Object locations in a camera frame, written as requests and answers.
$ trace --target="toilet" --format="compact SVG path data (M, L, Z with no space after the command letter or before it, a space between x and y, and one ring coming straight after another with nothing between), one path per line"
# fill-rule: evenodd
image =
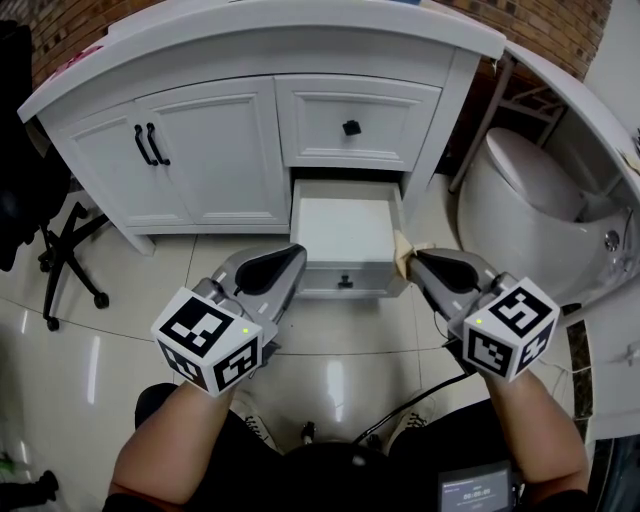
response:
M581 190L541 148L493 128L460 191L465 251L529 277L559 305L584 303L625 278L629 213Z

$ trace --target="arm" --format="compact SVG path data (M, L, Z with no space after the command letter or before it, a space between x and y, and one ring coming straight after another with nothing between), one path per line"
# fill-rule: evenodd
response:
M165 510L186 503L202 481L232 397L233 390L213 398L182 384L120 451L110 494L142 495Z
M531 504L566 490L587 491L589 464L578 430L530 371L510 383L485 376Z

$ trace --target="electronic display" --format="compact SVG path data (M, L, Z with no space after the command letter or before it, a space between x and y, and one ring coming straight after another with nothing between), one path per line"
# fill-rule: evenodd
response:
M440 475L440 512L511 510L511 470L505 464Z

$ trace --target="black cabinet handle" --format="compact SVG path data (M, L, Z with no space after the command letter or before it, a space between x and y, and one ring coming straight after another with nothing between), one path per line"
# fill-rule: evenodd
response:
M149 158L149 155L147 155L147 151L144 149L144 146L142 145L142 141L140 140L140 136L142 135L142 126L137 124L135 126L135 130L136 130L136 145L138 146L140 153L142 153L142 158L144 158L144 161L147 162L147 165L153 165L155 167L156 165L158 165L158 161L151 160Z
M359 135L362 133L360 129L360 123L358 121L347 121L342 125L342 129L344 130L344 134L347 137L351 137L352 135Z
M338 288L341 290L350 290L353 288L353 282L349 281L349 276L342 276L342 281L338 283Z
M156 127L153 126L153 123L147 123L147 140L149 141L149 146L151 146L151 151L153 151L153 154L156 155L156 158L162 165L171 165L171 161L168 158L162 158L158 146L156 146L156 141L153 140L155 131Z

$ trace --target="brick wall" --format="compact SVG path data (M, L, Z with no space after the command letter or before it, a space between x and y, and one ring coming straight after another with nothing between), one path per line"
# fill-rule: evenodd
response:
M582 80L596 55L611 0L439 0Z
M0 0L0 19L29 25L34 88L106 35L112 23L161 0Z

